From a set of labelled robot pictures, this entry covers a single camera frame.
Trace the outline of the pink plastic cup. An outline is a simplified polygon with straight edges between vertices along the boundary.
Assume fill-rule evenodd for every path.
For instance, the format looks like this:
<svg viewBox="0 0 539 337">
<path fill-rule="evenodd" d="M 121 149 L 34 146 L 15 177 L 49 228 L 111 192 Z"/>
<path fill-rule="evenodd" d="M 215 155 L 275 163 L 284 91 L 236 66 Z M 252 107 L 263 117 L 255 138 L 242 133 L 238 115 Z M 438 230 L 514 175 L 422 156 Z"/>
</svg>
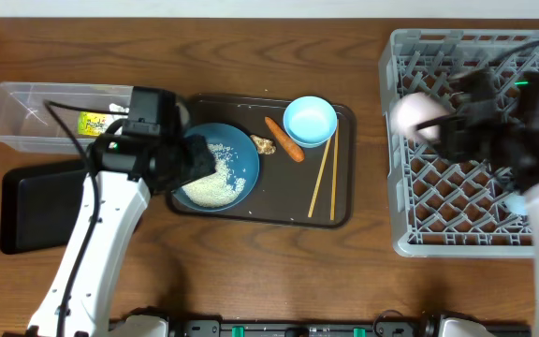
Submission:
<svg viewBox="0 0 539 337">
<path fill-rule="evenodd" d="M 425 142 L 439 138 L 440 127 L 429 126 L 420 130 L 416 127 L 424 122 L 448 115 L 449 112 L 438 102 L 423 93 L 406 95 L 390 112 L 391 131 L 407 139 Z"/>
</svg>

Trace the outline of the small light blue cup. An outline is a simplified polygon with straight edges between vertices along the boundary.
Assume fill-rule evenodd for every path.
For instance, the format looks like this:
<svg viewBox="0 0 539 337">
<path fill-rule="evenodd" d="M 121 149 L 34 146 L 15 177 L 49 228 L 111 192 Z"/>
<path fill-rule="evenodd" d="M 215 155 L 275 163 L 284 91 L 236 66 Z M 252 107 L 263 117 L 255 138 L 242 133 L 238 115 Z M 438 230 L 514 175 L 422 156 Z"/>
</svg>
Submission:
<svg viewBox="0 0 539 337">
<path fill-rule="evenodd" d="M 525 198 L 518 193 L 510 193 L 503 201 L 509 212 L 519 216 L 527 216 Z"/>
</svg>

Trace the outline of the light blue bowl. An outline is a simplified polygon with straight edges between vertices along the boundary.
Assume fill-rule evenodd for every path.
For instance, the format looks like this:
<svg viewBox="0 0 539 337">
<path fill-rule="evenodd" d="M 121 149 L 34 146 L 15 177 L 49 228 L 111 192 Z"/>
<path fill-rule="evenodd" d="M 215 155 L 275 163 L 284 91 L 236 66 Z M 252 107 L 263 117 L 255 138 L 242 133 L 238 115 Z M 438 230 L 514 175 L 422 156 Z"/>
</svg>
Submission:
<svg viewBox="0 0 539 337">
<path fill-rule="evenodd" d="M 303 148 L 315 148 L 328 141 L 336 132 L 336 110 L 325 99 L 317 96 L 299 97 L 284 111 L 286 134 Z"/>
</svg>

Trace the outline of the white tissue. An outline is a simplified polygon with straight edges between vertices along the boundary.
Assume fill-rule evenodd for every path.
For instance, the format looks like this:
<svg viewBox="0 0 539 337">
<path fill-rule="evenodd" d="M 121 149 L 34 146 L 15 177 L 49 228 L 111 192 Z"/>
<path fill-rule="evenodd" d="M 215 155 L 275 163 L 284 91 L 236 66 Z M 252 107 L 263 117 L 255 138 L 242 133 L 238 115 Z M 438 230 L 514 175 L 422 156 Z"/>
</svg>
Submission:
<svg viewBox="0 0 539 337">
<path fill-rule="evenodd" d="M 129 112 L 129 108 L 117 104 L 110 104 L 109 111 L 114 114 L 127 114 Z"/>
</svg>

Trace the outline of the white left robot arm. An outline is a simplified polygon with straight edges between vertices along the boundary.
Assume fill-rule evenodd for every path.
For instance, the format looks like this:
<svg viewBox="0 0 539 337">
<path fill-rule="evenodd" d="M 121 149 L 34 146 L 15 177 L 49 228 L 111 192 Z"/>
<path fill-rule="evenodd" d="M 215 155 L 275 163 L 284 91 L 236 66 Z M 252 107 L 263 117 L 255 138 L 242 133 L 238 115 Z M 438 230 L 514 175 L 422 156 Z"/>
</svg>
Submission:
<svg viewBox="0 0 539 337">
<path fill-rule="evenodd" d="M 167 336 L 168 318 L 152 309 L 110 324 L 126 249 L 156 192 L 210 175 L 204 137 L 100 135 L 89 148 L 80 212 L 50 290 L 28 336 Z"/>
</svg>

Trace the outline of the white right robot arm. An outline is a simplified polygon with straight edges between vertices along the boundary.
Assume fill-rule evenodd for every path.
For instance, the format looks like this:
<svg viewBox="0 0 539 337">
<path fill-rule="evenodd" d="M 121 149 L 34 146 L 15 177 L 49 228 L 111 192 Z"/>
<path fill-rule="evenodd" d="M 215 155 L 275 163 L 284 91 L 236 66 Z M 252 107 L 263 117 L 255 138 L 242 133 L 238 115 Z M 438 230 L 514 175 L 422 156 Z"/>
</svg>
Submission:
<svg viewBox="0 0 539 337">
<path fill-rule="evenodd" d="M 475 71 L 462 79 L 470 102 L 466 113 L 451 113 L 417 93 L 399 102 L 395 120 L 404 136 L 428 144 L 448 161 L 486 160 L 512 170 L 533 227 L 536 318 L 532 333 L 539 336 L 539 73 L 524 75 L 517 122 L 506 122 L 496 112 L 487 78 L 487 72 Z"/>
</svg>

